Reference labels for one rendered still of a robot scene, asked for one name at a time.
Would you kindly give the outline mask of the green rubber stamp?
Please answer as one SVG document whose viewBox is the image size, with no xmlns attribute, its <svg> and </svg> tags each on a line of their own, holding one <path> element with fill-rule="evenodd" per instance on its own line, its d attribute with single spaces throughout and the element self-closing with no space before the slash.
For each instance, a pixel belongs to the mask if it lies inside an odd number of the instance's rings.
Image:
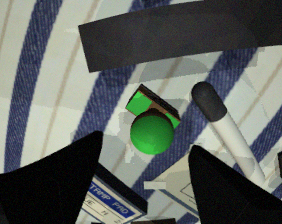
<svg viewBox="0 0 282 224">
<path fill-rule="evenodd" d="M 125 109 L 137 116 L 130 127 L 130 140 L 137 151 L 156 155 L 173 144 L 180 112 L 144 84 L 136 89 Z"/>
</svg>

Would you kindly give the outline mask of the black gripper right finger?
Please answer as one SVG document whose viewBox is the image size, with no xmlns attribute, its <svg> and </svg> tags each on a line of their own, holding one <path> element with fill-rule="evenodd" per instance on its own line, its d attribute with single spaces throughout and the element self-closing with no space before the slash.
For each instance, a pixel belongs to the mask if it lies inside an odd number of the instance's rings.
<svg viewBox="0 0 282 224">
<path fill-rule="evenodd" d="M 213 153 L 193 145 L 188 165 L 201 224 L 282 224 L 282 200 Z"/>
</svg>

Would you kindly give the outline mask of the tan box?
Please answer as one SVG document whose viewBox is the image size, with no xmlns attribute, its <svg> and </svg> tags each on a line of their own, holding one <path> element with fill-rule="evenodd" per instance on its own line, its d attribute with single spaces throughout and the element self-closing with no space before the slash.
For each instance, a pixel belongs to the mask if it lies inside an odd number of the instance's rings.
<svg viewBox="0 0 282 224">
<path fill-rule="evenodd" d="M 169 218 L 169 220 L 132 221 L 130 224 L 177 224 L 177 222 L 176 218 Z"/>
</svg>

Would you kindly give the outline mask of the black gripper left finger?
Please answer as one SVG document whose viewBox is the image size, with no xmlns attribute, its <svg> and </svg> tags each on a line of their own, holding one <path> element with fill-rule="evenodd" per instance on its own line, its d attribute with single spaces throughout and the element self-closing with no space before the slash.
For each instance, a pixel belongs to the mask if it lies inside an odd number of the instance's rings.
<svg viewBox="0 0 282 224">
<path fill-rule="evenodd" d="M 102 141 L 104 132 L 96 131 L 36 163 L 0 173 L 0 224 L 76 224 Z"/>
</svg>

